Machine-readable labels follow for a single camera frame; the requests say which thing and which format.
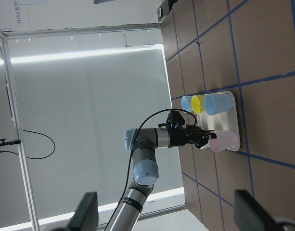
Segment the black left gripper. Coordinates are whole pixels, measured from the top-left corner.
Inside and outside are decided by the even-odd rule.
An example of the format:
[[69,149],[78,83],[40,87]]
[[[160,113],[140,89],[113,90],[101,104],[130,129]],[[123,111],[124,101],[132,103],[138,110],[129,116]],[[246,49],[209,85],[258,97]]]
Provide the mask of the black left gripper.
[[208,144],[209,139],[215,138],[213,130],[205,130],[199,126],[187,125],[186,128],[170,128],[169,147],[180,147],[186,144],[194,144],[200,149]]

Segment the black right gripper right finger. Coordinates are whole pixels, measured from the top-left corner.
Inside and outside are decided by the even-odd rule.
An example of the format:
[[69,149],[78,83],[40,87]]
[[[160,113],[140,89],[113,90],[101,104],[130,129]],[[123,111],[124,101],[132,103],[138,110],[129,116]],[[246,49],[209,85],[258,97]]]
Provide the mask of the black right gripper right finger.
[[234,221],[240,231],[277,231],[277,223],[247,190],[234,191]]

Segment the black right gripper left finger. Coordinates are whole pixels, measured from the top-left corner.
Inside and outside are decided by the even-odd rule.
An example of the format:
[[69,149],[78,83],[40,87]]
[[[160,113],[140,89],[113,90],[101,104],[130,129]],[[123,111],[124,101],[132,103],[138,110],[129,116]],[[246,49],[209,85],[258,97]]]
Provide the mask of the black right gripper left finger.
[[99,222],[96,192],[87,192],[67,224],[70,231],[95,231]]

